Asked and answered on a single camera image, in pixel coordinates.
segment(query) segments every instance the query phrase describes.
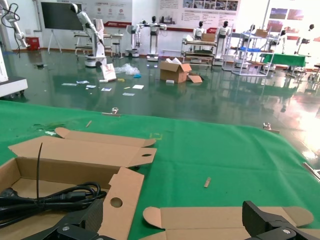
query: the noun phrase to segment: hole in cardboard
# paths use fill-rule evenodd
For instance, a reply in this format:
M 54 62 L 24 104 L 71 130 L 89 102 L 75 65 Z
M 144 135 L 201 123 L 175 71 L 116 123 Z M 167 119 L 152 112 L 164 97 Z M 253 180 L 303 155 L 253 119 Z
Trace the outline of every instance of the hole in cardboard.
M 114 197 L 110 200 L 110 204 L 114 208 L 120 208 L 123 204 L 122 200 L 118 197 Z

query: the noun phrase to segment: wall poster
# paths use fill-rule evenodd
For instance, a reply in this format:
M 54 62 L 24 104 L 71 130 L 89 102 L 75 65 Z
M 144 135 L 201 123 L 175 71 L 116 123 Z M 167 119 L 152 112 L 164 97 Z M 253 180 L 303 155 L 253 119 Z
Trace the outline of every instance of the wall poster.
M 241 0 L 159 0 L 159 22 L 168 30 L 187 31 L 196 28 L 199 21 L 203 27 L 214 32 L 224 21 L 236 27 Z

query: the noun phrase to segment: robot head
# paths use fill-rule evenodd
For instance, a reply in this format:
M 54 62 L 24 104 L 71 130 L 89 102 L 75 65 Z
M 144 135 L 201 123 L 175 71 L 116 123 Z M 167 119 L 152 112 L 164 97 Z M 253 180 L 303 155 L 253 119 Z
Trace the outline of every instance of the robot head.
M 79 13 L 79 8 L 78 8 L 77 4 L 72 3 L 72 4 L 70 5 L 70 10 L 71 10 L 72 12 L 74 12 L 75 14 Z

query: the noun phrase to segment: display board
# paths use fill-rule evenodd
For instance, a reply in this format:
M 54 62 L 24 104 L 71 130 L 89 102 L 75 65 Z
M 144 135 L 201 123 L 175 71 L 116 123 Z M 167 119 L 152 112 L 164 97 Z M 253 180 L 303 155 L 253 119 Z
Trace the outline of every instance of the display board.
M 41 2 L 44 27 L 46 29 L 83 30 L 77 15 L 70 10 L 70 4 Z
M 158 0 L 159 22 L 172 31 L 189 32 L 199 21 L 205 29 L 215 30 L 224 21 L 236 27 L 241 0 Z
M 105 27 L 125 28 L 132 24 L 133 0 L 58 0 L 81 4 L 90 19 L 102 19 Z

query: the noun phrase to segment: plastic bag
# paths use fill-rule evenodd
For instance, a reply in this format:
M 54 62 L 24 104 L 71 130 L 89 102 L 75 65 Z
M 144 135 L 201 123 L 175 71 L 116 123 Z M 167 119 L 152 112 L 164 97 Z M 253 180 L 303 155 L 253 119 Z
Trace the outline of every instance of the plastic bag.
M 121 67 L 115 67 L 114 70 L 116 74 L 125 73 L 126 75 L 136 75 L 140 73 L 138 68 L 131 66 L 129 63 Z

